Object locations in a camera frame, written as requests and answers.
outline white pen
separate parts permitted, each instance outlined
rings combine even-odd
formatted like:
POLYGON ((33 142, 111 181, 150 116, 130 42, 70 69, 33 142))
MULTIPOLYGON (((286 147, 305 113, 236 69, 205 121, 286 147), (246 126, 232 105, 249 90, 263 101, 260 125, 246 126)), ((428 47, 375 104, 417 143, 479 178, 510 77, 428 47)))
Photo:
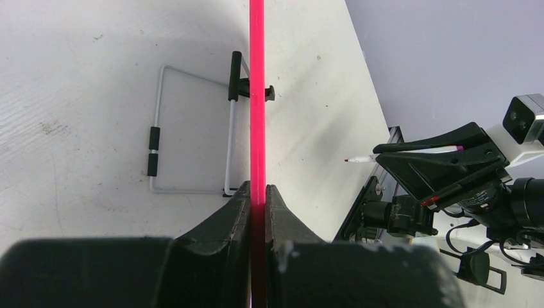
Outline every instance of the white pen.
MULTIPOLYGON (((450 152, 456 152, 456 151, 462 151, 462 150, 463 150, 462 146, 441 146, 439 148, 412 150, 412 151, 400 151, 400 152, 394 152, 394 153, 440 154, 440 153, 450 153, 450 152)), ((379 155, 380 154, 372 154, 372 155, 367 155, 367 156, 348 158, 348 159, 344 159, 344 161, 345 162, 376 162, 376 157, 378 157, 379 155)))

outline black foam grip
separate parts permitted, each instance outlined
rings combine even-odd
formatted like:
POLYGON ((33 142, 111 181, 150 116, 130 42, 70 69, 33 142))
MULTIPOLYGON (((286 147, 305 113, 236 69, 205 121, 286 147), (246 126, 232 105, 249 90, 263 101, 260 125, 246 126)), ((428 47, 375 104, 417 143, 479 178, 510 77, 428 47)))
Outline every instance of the black foam grip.
POLYGON ((149 131, 149 149, 158 151, 158 140, 160 138, 160 128, 152 126, 149 131))
POLYGON ((158 154, 150 153, 148 159, 148 176, 157 176, 158 154))
POLYGON ((238 90, 240 84, 240 69, 242 66, 242 53, 240 51, 232 52, 232 61, 230 62, 230 79, 228 81, 228 100, 238 101, 238 90))

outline black cable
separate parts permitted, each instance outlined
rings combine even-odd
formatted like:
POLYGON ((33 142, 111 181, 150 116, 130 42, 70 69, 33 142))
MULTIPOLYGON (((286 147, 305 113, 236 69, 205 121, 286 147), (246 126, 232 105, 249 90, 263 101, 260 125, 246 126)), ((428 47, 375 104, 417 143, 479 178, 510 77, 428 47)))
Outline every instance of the black cable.
POLYGON ((486 251, 489 247, 491 247, 491 245, 495 244, 496 242, 494 241, 487 241, 485 242, 484 244, 482 244, 482 246, 476 248, 475 250, 471 251, 471 252, 462 252, 460 250, 458 250, 457 248, 455 248, 452 244, 452 241, 450 239, 450 235, 452 233, 453 230, 455 229, 461 229, 461 228, 470 228, 470 227, 474 227, 474 226, 477 226, 479 225, 480 223, 476 220, 476 219, 471 219, 469 222, 467 223, 464 223, 462 225, 459 225, 459 226, 456 226, 456 227, 453 227, 451 228, 448 233, 446 233, 446 243, 448 244, 448 247, 450 247, 451 250, 457 252, 457 253, 460 253, 461 255, 477 255, 478 253, 481 253, 481 252, 484 252, 486 251))
POLYGON ((524 261, 521 261, 521 260, 518 260, 514 257, 511 257, 510 255, 506 254, 506 252, 504 251, 504 242, 506 242, 506 239, 503 239, 499 244, 498 244, 498 249, 500 249, 500 252, 502 252, 502 254, 507 258, 509 259, 510 261, 514 261, 515 263, 518 263, 518 264, 521 264, 521 265, 531 265, 527 262, 524 262, 524 261))
POLYGON ((461 218, 461 217, 464 217, 464 210, 461 209, 461 212, 459 213, 451 213, 451 212, 448 212, 447 210, 442 210, 447 216, 450 216, 450 217, 453 217, 453 218, 461 218))

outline red plastic rod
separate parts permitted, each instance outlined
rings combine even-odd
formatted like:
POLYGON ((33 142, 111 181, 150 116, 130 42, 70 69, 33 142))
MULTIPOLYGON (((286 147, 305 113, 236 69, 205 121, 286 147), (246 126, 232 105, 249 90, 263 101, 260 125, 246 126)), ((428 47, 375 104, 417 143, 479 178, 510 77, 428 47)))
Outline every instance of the red plastic rod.
POLYGON ((251 306, 266 307, 264 0, 250 0, 251 306))

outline white table surface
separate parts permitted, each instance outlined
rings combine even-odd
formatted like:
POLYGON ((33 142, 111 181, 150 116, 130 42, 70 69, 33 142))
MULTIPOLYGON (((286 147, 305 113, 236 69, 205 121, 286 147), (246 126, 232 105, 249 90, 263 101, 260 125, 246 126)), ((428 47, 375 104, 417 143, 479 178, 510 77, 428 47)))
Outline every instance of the white table surface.
MULTIPOLYGON (((149 191, 149 127, 161 65, 228 81, 231 52, 248 55, 247 6, 3 1, 0 252, 29 237, 178 236, 220 208, 220 196, 149 191)), ((266 42, 267 84, 276 87, 268 183, 331 239, 372 169, 342 159, 385 142, 384 117, 344 1, 267 1, 266 42)), ((226 91, 167 78, 158 178, 220 188, 226 91)), ((239 107, 235 185, 249 167, 247 101, 239 107)))

